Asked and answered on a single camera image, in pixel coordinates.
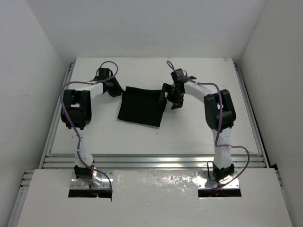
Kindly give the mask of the black t shirt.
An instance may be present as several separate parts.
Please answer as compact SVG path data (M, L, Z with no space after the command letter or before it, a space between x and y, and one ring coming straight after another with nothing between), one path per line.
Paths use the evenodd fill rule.
M125 122L160 127L167 104L167 100L161 100L160 95L161 90L126 87L117 118Z

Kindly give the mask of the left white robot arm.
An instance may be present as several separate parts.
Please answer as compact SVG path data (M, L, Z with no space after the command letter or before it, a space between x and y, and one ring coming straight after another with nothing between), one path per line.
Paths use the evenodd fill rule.
M60 90L61 121L70 130L73 139L74 172L77 179L92 181L97 173L100 173L94 167L94 158L85 142L85 128L92 119L93 98L106 92L111 97L117 97L124 92L116 79L116 74L109 68L100 67L93 80L69 82Z

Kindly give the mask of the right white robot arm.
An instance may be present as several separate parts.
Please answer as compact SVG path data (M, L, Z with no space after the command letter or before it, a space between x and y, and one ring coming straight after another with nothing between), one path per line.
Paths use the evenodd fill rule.
M213 177L219 182L234 173L231 155L231 133L236 113L228 90L220 90L214 83L194 81L194 77L173 77L174 83L164 83L159 104L173 103L172 109L183 106L184 95L190 95L204 104L205 120L214 137Z

